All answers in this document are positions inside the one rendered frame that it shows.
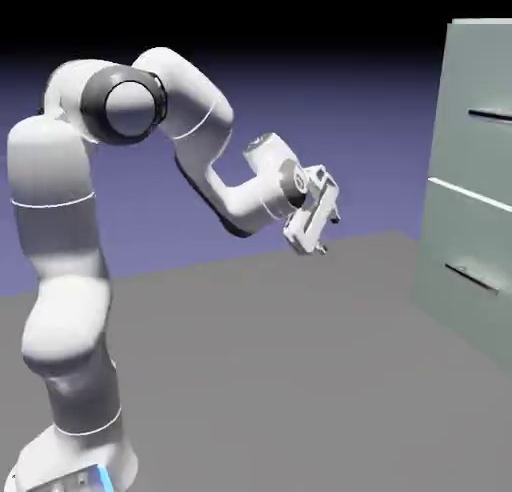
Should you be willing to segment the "grey-green painted cabinet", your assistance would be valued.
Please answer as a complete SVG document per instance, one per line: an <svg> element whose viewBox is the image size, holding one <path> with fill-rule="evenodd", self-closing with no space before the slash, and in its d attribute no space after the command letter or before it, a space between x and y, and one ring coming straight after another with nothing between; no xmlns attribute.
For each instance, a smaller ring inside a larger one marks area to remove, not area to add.
<svg viewBox="0 0 512 492"><path fill-rule="evenodd" d="M512 18L447 27L413 294L512 372Z"/></svg>

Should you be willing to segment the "grey-green tall drawer front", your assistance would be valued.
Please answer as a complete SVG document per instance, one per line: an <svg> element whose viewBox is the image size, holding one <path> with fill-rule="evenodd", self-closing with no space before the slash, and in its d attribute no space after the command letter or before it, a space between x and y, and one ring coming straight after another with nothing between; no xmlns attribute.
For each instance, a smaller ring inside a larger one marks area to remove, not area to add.
<svg viewBox="0 0 512 492"><path fill-rule="evenodd" d="M447 27L429 175L512 208L512 19L455 19Z"/></svg>

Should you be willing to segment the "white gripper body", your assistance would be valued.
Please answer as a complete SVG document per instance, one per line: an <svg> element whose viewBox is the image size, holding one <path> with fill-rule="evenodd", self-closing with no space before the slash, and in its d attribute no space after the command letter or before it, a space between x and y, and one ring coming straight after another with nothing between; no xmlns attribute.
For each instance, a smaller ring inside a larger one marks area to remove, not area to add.
<svg viewBox="0 0 512 492"><path fill-rule="evenodd" d="M339 187L328 171L307 171L308 190L301 208L288 216L283 236L297 254L313 254L332 212L339 210Z"/></svg>

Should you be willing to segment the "grey-green short drawer front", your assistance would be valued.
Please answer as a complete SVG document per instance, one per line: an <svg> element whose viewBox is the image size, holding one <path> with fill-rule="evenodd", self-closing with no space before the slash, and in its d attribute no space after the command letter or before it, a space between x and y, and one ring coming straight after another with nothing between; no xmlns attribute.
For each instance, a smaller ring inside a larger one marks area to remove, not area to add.
<svg viewBox="0 0 512 492"><path fill-rule="evenodd" d="M464 266L500 289L444 267ZM436 177L427 181L414 298L427 313L512 372L512 208Z"/></svg>

